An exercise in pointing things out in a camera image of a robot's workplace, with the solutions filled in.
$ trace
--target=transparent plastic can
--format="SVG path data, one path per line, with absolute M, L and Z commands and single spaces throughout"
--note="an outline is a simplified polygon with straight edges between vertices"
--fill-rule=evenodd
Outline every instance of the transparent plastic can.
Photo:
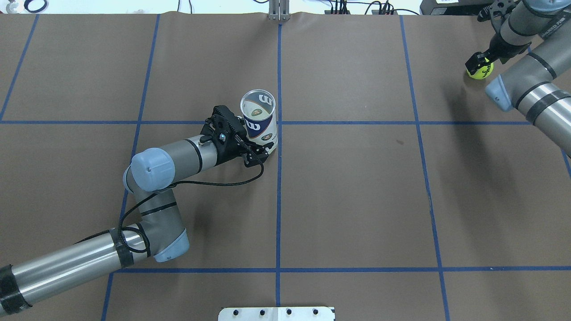
M 240 101 L 240 110 L 246 121 L 248 138 L 259 144 L 274 143 L 268 150 L 271 154 L 278 146 L 278 124 L 276 122 L 276 101 L 263 89 L 246 93 Z

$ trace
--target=metal bracket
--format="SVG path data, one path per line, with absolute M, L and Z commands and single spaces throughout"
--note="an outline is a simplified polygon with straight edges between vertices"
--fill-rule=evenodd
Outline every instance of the metal bracket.
M 516 5 L 514 0 L 495 0 L 490 5 L 490 21 L 496 33 L 500 33 L 501 25 L 508 19 Z
M 285 22 L 289 20 L 289 0 L 270 0 L 268 19 Z

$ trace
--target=tennis ball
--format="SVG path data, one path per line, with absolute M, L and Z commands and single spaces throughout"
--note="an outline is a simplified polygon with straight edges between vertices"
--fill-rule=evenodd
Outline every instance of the tennis ball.
M 486 78 L 487 76 L 489 76 L 489 75 L 492 73 L 493 70 L 494 70 L 494 63 L 491 63 L 491 64 L 488 65 L 488 66 L 483 66 L 482 68 L 478 69 L 478 70 L 476 71 L 476 73 L 473 74 L 473 75 L 470 75 L 470 72 L 469 72 L 468 70 L 466 70 L 466 72 L 468 73 L 468 76 L 469 76 L 470 78 L 473 78 L 473 79 L 484 79 L 484 78 Z

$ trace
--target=blue tape line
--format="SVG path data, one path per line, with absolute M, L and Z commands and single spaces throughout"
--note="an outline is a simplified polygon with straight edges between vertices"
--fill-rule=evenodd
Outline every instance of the blue tape line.
M 113 285 L 113 273 L 107 278 L 107 291 L 105 291 L 105 301 L 103 301 L 103 311 L 101 312 L 101 321 L 107 319 L 107 308 L 109 308 L 109 297 L 111 296 L 111 286 Z
M 414 273 L 571 271 L 571 266 L 451 266 L 451 267 L 228 267 L 228 268 L 124 268 L 114 274 L 218 274 L 218 273 Z
M 419 121 L 421 125 L 531 125 L 529 122 L 449 122 L 449 121 Z
M 144 79 L 143 94 L 141 95 L 141 106 L 139 108 L 139 117 L 137 118 L 137 128 L 135 129 L 135 141 L 133 142 L 133 148 L 131 150 L 131 158 L 135 156 L 137 150 L 137 144 L 139 143 L 139 132 L 141 129 L 141 121 L 143 120 L 144 103 L 145 100 L 147 99 L 148 80 L 151 77 L 152 58 L 155 54 L 156 35 L 159 32 L 159 22 L 160 22 L 160 14 L 156 15 L 155 32 L 153 33 L 152 36 L 151 53 L 148 56 L 147 74 L 145 75 Z
M 413 109 L 414 114 L 415 114 L 416 135 L 418 136 L 418 139 L 419 139 L 420 159 L 421 159 L 422 164 L 423 164 L 424 184 L 425 184 L 425 187 L 427 190 L 428 203 L 430 206 L 430 216 L 431 216 L 431 223 L 432 223 L 432 238 L 434 240 L 434 248 L 435 248 L 435 252 L 436 252 L 436 262 L 437 262 L 438 268 L 439 268 L 440 290 L 442 292 L 444 316 L 446 318 L 446 321 L 450 321 L 450 312 L 449 312 L 449 308 L 448 308 L 448 297 L 446 295 L 446 285 L 444 282 L 444 272 L 442 271 L 442 259 L 440 257 L 440 245 L 439 245 L 439 241 L 438 241 L 438 232 L 436 230 L 436 219 L 434 216 L 434 206 L 432 204 L 432 194 L 430 191 L 430 181 L 428 180 L 427 164 L 426 164 L 426 159 L 424 157 L 423 138 L 422 138 L 422 133 L 420 131 L 419 113 L 418 113 L 418 109 L 416 107 L 416 96 L 415 96 L 415 88 L 414 88 L 414 85 L 412 82 L 411 63 L 410 63 L 409 56 L 408 56 L 407 36 L 406 36 L 406 32 L 404 30 L 403 16 L 401 15 L 401 16 L 399 16 L 399 18 L 400 18 L 400 30 L 401 30 L 401 33 L 403 35 L 404 58 L 405 58 L 405 61 L 407 63 L 408 84 L 409 84 L 409 87 L 411 89 L 412 109 Z
M 140 123 L 144 125 L 204 125 L 204 121 L 140 121 Z
M 14 125 L 135 125 L 137 121 L 0 121 Z
M 437 267 L 287 267 L 282 273 L 438 272 Z
M 474 266 L 443 267 L 444 272 L 494 272 L 494 271 L 571 271 L 571 266 Z
M 567 172 L 569 173 L 569 177 L 571 177 L 571 165 L 569 164 L 569 157 L 567 156 L 567 154 L 563 149 L 561 150 L 561 154 L 563 154 L 563 161 L 565 162 L 565 166 L 567 166 Z
M 155 51 L 156 35 L 159 31 L 159 21 L 160 21 L 160 14 L 156 15 L 155 31 L 154 31 L 153 36 L 152 36 L 151 53 L 149 54 L 149 58 L 148 58 L 147 74 L 145 76 L 145 81 L 144 81 L 144 86 L 143 86 L 143 94 L 141 96 L 141 105 L 139 108 L 139 117 L 138 117 L 138 120 L 136 123 L 137 128 L 135 130 L 135 138 L 133 139 L 133 148 L 131 149 L 131 158 L 133 158 L 133 156 L 135 156 L 135 152 L 137 150 L 137 143 L 139 142 L 139 132 L 140 132 L 140 127 L 141 127 L 141 120 L 143 118 L 145 97 L 147 96 L 148 80 L 149 80 L 149 77 L 151 76 L 152 58 L 153 58 L 153 54 Z M 119 217 L 122 217 L 125 214 L 125 209 L 127 206 L 127 196 L 128 196 L 128 192 L 127 192 L 127 190 L 125 190 L 124 194 L 123 194 L 123 203 L 121 205 L 121 212 L 119 214 Z M 107 281 L 107 292 L 105 294 L 105 303 L 103 305 L 103 312 L 101 314 L 101 320 L 102 321 L 107 319 L 107 306 L 109 304 L 109 295 L 111 294 L 112 284 L 113 284 L 113 273 L 111 273 L 109 275 L 109 279 Z
M 10 88 L 8 89 L 8 93 L 6 94 L 6 99 L 4 99 L 4 105 L 2 105 L 2 110 L 0 111 L 0 121 L 4 117 L 4 113 L 6 112 L 6 108 L 8 107 L 8 102 L 10 101 L 10 96 L 12 95 L 12 90 L 14 90 L 14 85 L 16 84 L 16 79 L 18 78 L 18 74 L 20 73 L 20 68 L 22 67 L 22 63 L 24 62 L 24 57 L 26 56 L 26 52 L 28 51 L 28 47 L 30 46 L 30 42 L 32 41 L 32 36 L 34 35 L 34 30 L 36 25 L 38 24 L 39 14 L 36 15 L 34 19 L 34 23 L 32 23 L 32 28 L 30 29 L 30 34 L 28 35 L 28 40 L 26 40 L 26 44 L 24 45 L 24 50 L 22 50 L 22 55 L 20 56 L 20 60 L 18 61 L 18 66 L 16 67 L 16 71 L 14 72 L 14 76 L 12 77 L 12 82 L 10 83 Z
M 115 273 L 275 273 L 273 267 L 238 267 L 238 268 L 123 268 Z
M 282 266 L 282 25 L 278 25 L 278 191 L 276 198 L 276 307 L 281 305 L 281 277 Z
M 415 125 L 414 121 L 282 121 L 282 125 Z
M 278 125 L 416 125 L 416 121 L 278 121 Z M 419 121 L 421 125 L 531 125 L 529 122 Z M 0 121 L 16 125 L 203 125 L 204 121 Z

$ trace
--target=black cable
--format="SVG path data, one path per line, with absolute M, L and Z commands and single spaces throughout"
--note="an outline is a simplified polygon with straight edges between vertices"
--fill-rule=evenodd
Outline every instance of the black cable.
M 385 4 L 383 5 L 383 8 L 379 11 L 379 14 L 387 14 L 387 10 L 389 9 L 389 6 L 392 6 L 388 1 L 385 2 Z
M 239 183 L 210 183 L 210 182 L 198 182 L 195 180 L 179 180 L 178 182 L 170 184 L 169 186 L 167 186 L 167 188 L 173 188 L 179 184 L 197 184 L 197 185 L 208 185 L 208 186 L 240 186 L 240 185 L 244 185 L 244 184 L 253 182 L 253 181 L 257 180 L 258 178 L 260 178 L 262 176 L 262 174 L 264 174 L 264 163 L 262 163 L 260 161 L 260 159 L 258 158 L 258 156 L 252 152 L 252 150 L 250 149 L 249 146 L 244 144 L 244 141 L 242 139 L 240 139 L 239 136 L 236 135 L 235 139 L 238 141 L 238 144 L 240 144 L 242 147 L 244 147 L 252 156 L 254 156 L 254 158 L 256 158 L 256 160 L 260 164 L 260 174 L 256 175 L 253 178 L 250 178 L 248 180 L 245 180 L 245 181 L 239 182 Z
M 238 182 L 238 183 L 211 183 L 211 182 L 197 182 L 194 180 L 180 180 L 178 182 L 175 182 L 173 184 L 170 184 L 169 186 L 167 186 L 166 188 L 174 188 L 179 184 L 197 184 L 197 185 L 209 185 L 209 186 L 239 186 L 239 185 L 244 185 L 250 182 L 253 182 L 254 180 L 257 180 L 258 178 L 260 178 L 263 174 L 264 174 L 264 163 L 260 160 L 260 158 L 258 157 L 258 155 L 256 155 L 254 152 L 252 152 L 252 149 L 250 148 L 250 146 L 246 145 L 244 143 L 244 141 L 240 138 L 240 136 L 235 135 L 234 138 L 236 139 L 236 141 L 238 142 L 238 144 L 240 146 L 242 146 L 244 149 L 246 149 L 248 151 L 249 154 L 251 154 L 260 164 L 260 173 L 258 175 L 256 175 L 253 178 L 250 178 L 248 180 L 245 180 L 243 182 Z M 147 253 L 147 256 L 150 256 L 150 251 L 151 251 L 151 245 L 150 242 L 148 240 L 147 235 L 144 233 L 144 231 L 142 231 L 139 228 L 134 228 L 134 227 L 130 227 L 130 226 L 126 226 L 123 227 L 123 223 L 125 221 L 125 219 L 129 216 L 129 214 L 131 214 L 133 211 L 135 211 L 137 208 L 139 208 L 139 206 L 141 206 L 142 204 L 144 204 L 145 202 L 148 202 L 151 198 L 157 196 L 157 193 L 152 193 L 151 195 L 147 196 L 146 198 L 144 198 L 142 201 L 140 201 L 139 203 L 137 203 L 135 206 L 133 206 L 132 208 L 130 208 L 128 211 L 125 212 L 125 214 L 123 214 L 120 218 L 119 218 L 119 224 L 117 226 L 117 229 L 119 229 L 121 231 L 121 233 L 119 233 L 120 235 L 120 241 L 129 249 L 129 251 L 134 252 L 134 253 Z M 144 242 L 145 248 L 142 250 L 138 250 L 136 248 L 132 248 L 127 244 L 127 239 L 125 238 L 125 235 L 123 234 L 122 231 L 132 231 L 137 233 Z M 97 234 L 94 234 L 92 236 L 88 236 L 82 240 L 80 240 L 77 243 L 81 243 L 87 240 L 90 240 L 92 238 L 96 238 L 98 236 L 101 236 L 103 234 L 109 233 L 109 230 L 107 231 L 102 231 L 99 232 Z
M 109 233 L 109 230 L 102 231 L 102 232 L 99 232 L 97 234 L 93 234 L 92 236 L 88 236 L 88 237 L 82 239 L 81 241 L 75 242 L 74 244 L 81 243 L 81 242 L 96 238 L 96 237 L 101 236 L 101 235 L 106 234 L 106 233 Z
M 26 9 L 26 11 L 28 11 L 29 13 L 40 13 L 47 7 L 47 0 L 43 0 L 43 6 L 40 9 L 30 10 L 30 8 L 28 7 L 30 5 L 30 2 L 32 2 L 32 0 L 24 1 L 24 9 Z
M 125 230 L 125 228 L 128 227 L 123 227 L 123 222 L 125 221 L 125 219 L 127 218 L 127 216 L 129 216 L 129 214 L 131 214 L 134 210 L 136 210 L 139 206 L 141 206 L 144 202 L 150 200 L 151 198 L 157 196 L 157 193 L 152 193 L 151 195 L 147 196 L 144 200 L 140 201 L 139 203 L 137 203 L 135 206 L 133 206 L 132 208 L 130 208 L 128 211 L 125 212 L 124 215 L 122 215 L 119 218 L 119 225 L 117 226 L 117 228 L 121 231 L 119 233 L 119 235 L 121 236 L 121 242 L 129 249 L 129 251 L 134 252 L 134 253 L 145 253 L 148 251 L 148 239 L 145 241 L 145 238 L 147 238 L 147 235 L 145 235 L 144 233 L 142 233 L 141 231 L 141 236 L 143 236 L 143 241 L 145 242 L 145 248 L 143 250 L 137 250 L 136 248 L 132 248 L 129 246 L 129 244 L 127 244 L 127 240 L 125 239 L 125 235 L 123 234 L 122 231 Z
M 371 3 L 369 3 L 369 6 L 367 7 L 367 9 L 365 10 L 365 14 L 367 14 L 367 12 L 369 12 L 369 9 L 371 8 L 372 5 L 374 5 L 375 3 L 379 4 L 379 11 L 381 11 L 381 6 L 383 5 L 380 1 L 373 1 Z
M 412 11 L 412 10 L 408 10 L 408 9 L 392 9 L 392 10 L 389 10 L 388 12 L 395 12 L 395 11 L 408 11 L 408 12 L 412 12 L 416 15 L 420 15 L 419 13 Z
M 359 5 L 370 5 L 370 2 L 357 2 L 357 1 L 347 1 L 347 3 L 357 3 Z

